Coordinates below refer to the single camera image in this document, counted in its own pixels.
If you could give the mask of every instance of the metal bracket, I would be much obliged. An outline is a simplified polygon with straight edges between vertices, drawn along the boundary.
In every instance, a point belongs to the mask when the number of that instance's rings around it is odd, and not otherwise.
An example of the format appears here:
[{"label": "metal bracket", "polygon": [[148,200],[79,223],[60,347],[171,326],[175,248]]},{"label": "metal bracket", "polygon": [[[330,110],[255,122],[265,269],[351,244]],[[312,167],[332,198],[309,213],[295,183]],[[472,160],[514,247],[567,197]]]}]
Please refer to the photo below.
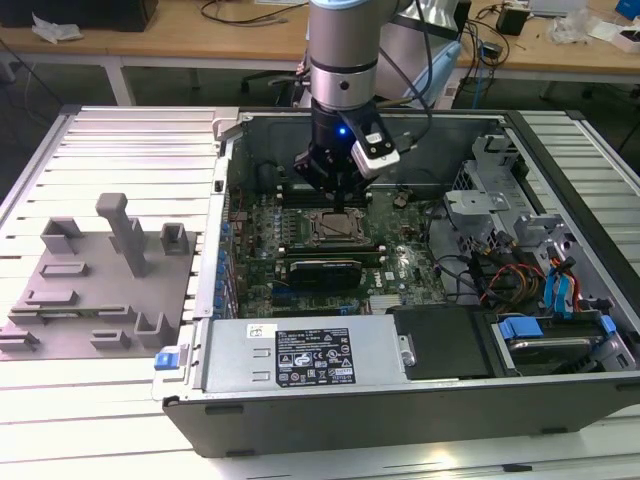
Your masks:
[{"label": "metal bracket", "polygon": [[238,107],[216,108],[211,127],[216,141],[223,142],[236,135],[242,135],[242,122]]},{"label": "metal bracket", "polygon": [[521,215],[514,223],[513,229],[520,246],[537,247],[562,223],[562,217],[557,214]]}]

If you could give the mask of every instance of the slotted aluminum surface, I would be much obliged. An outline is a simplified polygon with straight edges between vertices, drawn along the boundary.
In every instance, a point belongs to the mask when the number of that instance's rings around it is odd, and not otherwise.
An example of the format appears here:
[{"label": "slotted aluminum surface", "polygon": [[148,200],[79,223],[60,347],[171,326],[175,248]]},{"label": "slotted aluminum surface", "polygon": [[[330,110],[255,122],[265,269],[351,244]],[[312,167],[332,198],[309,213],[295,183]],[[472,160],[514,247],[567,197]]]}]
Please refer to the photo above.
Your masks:
[{"label": "slotted aluminum surface", "polygon": [[[622,159],[586,122],[563,112],[525,112],[542,141],[611,239],[640,274],[640,185]],[[527,177],[542,206],[556,206],[536,174]]]},{"label": "slotted aluminum surface", "polygon": [[[47,215],[80,213],[87,215],[79,217],[80,228],[107,229],[90,208],[105,189],[124,191],[132,214],[147,229],[178,220],[202,233],[202,200],[210,192],[215,150],[211,136],[208,145],[199,142],[212,116],[213,109],[93,108],[61,118],[36,155],[42,161],[24,179],[24,189],[4,205],[14,208],[0,226],[0,310],[6,312],[20,295],[44,248],[38,235]],[[180,151],[160,148],[167,138],[177,138],[167,129],[175,124],[178,131],[180,123],[198,125],[187,134],[195,143],[178,144]],[[95,125],[103,131],[97,133]],[[110,136],[105,125],[118,130],[117,138],[74,150],[73,145],[94,142],[91,136]],[[145,144],[145,151],[139,135],[158,143]],[[185,299],[187,323],[199,269],[196,256]],[[182,327],[181,338],[191,328]],[[208,460],[193,452],[162,413],[152,397],[153,374],[153,360],[144,358],[0,362],[0,478],[555,480],[637,478],[640,471],[636,407],[576,434]],[[505,464],[528,465],[533,472],[505,473]]]}]

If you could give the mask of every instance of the wooden table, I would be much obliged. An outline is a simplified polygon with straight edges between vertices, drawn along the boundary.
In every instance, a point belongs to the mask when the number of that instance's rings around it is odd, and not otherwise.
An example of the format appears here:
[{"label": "wooden table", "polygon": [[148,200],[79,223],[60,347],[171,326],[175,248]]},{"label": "wooden table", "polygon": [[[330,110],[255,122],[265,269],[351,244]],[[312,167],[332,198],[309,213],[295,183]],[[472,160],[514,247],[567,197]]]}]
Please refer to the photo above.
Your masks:
[{"label": "wooden table", "polygon": [[[135,100],[122,68],[125,66],[231,68],[249,70],[294,70],[306,47],[309,9],[302,7],[283,16],[288,22],[263,28],[238,28],[207,20],[200,15],[201,0],[160,0],[158,11],[142,33],[83,30],[85,38],[53,45],[36,37],[30,29],[0,28],[0,37],[28,62],[86,64],[104,67],[119,105]],[[495,0],[474,0],[472,18]],[[618,22],[616,0],[591,0],[592,12],[604,20]],[[255,5],[252,0],[225,4],[220,15],[228,19],[251,18],[280,7]],[[496,14],[484,22],[494,26]],[[554,45],[546,31],[548,19],[527,22],[519,37],[508,37],[511,54],[496,72],[497,78],[639,83],[640,55],[626,54],[607,42]],[[480,27],[483,40],[502,43],[488,29]],[[454,92],[471,62],[470,39],[445,92]],[[13,61],[0,49],[0,65]],[[452,96],[438,105],[451,106]]]},{"label": "wooden table", "polygon": [[[118,105],[134,105],[125,66],[295,70],[306,48],[308,7],[283,14],[287,23],[261,28],[222,25],[200,14],[200,0],[160,0],[144,32],[83,29],[85,38],[58,45],[28,28],[0,28],[0,38],[26,62],[104,67]],[[220,16],[252,18],[282,7],[252,0],[225,4]],[[0,63],[15,58],[0,46]],[[5,69],[5,76],[10,72]]]},{"label": "wooden table", "polygon": [[[470,18],[477,12],[495,4],[495,0],[473,0]],[[621,25],[629,22],[615,12],[617,0],[590,0],[591,13],[604,21]],[[497,14],[490,14],[482,22],[495,28]],[[551,82],[544,95],[548,95],[554,82],[583,83],[638,83],[640,82],[640,55],[624,53],[608,42],[592,38],[588,44],[555,45],[547,37],[551,20],[532,18],[527,21],[520,36],[507,36],[511,52],[508,60],[495,71],[496,78],[514,80],[544,80]],[[479,26],[480,39],[504,46],[504,41],[488,28]],[[471,38],[463,37],[463,53],[457,68],[449,79],[449,91],[455,91],[468,72],[472,60]],[[439,108],[450,108],[453,99],[443,98]]]}]

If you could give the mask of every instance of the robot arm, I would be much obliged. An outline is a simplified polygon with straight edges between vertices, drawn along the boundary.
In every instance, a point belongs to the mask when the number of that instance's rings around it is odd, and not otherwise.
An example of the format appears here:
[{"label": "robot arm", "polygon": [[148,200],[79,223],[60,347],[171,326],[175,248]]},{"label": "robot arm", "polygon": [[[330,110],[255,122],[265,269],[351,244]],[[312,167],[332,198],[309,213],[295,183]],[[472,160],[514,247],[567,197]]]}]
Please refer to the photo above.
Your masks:
[{"label": "robot arm", "polygon": [[340,209],[399,161],[372,99],[380,29],[412,0],[312,0],[312,140],[294,168]]}]

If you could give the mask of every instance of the floor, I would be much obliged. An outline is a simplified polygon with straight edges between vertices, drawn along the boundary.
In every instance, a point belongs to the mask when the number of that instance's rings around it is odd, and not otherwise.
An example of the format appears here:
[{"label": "floor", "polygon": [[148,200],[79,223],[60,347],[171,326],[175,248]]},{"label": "floor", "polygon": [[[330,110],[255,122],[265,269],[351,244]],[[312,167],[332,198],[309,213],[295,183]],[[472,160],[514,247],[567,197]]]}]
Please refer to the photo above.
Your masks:
[{"label": "floor", "polygon": [[[99,67],[38,65],[36,74],[67,104],[113,105],[107,78]],[[240,93],[240,79],[251,72],[203,70],[202,87],[192,90],[186,69],[128,68],[139,105],[273,105],[278,92],[266,81]],[[640,120],[640,103],[630,97],[632,85],[597,85],[582,96],[586,85],[558,84],[549,101],[539,98],[540,82],[497,80],[482,96],[479,108],[580,110],[607,141],[617,147]],[[454,108],[471,108],[474,87],[462,92]],[[16,82],[0,88],[0,200],[13,185],[56,117],[58,105],[28,72],[19,68]],[[640,132],[627,143],[623,158],[640,171]]]}]

